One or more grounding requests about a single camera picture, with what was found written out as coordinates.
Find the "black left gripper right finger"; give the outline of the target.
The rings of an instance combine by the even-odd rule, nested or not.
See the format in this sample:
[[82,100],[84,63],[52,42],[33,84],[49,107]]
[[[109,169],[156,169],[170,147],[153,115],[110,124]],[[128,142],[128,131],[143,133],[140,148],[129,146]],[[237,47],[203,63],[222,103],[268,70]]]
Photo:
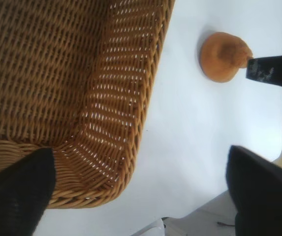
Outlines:
[[282,168],[242,146],[231,146],[228,192],[238,236],[282,236]]

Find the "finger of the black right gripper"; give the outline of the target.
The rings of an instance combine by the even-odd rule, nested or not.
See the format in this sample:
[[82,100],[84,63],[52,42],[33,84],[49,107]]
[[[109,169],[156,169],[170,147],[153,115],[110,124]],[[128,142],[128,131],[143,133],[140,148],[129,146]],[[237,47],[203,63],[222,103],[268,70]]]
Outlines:
[[246,78],[282,87],[282,56],[250,59]]

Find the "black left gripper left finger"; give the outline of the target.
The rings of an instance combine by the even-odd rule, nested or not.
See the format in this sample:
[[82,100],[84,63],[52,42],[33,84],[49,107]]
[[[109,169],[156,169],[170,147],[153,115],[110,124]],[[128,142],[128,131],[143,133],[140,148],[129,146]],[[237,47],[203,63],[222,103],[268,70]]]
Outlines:
[[0,172],[0,236],[31,236],[56,184],[51,148],[40,148]]

